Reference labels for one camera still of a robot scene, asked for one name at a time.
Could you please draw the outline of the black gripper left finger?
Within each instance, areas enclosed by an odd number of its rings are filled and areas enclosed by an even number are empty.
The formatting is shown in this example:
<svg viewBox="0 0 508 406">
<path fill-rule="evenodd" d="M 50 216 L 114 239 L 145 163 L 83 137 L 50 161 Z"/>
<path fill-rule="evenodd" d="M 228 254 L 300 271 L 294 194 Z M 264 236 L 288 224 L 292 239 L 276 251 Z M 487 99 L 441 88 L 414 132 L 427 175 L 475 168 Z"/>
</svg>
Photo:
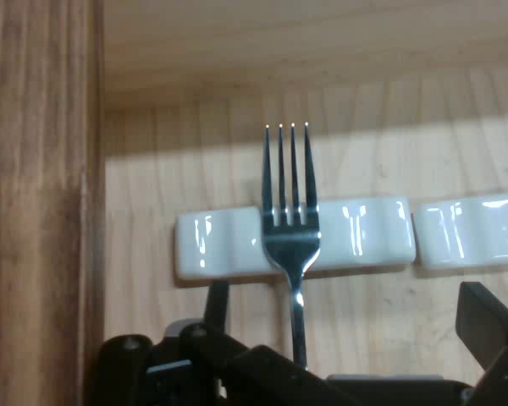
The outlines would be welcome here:
<svg viewBox="0 0 508 406">
<path fill-rule="evenodd" d="M 351 397 L 267 346 L 225 331 L 229 283 L 215 281 L 205 312 L 155 344 L 108 339 L 94 365 L 90 405 L 349 405 Z"/>
</svg>

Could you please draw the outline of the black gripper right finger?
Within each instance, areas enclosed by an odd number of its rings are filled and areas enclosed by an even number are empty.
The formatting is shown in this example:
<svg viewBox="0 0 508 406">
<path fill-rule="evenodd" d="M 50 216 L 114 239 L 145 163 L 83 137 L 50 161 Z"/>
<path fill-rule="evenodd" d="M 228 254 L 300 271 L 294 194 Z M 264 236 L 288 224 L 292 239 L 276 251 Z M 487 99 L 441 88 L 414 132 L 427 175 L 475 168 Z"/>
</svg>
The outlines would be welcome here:
<svg viewBox="0 0 508 406">
<path fill-rule="evenodd" d="M 460 285 L 456 333 L 483 369 L 465 405 L 508 405 L 508 308 L 479 282 Z"/>
</svg>

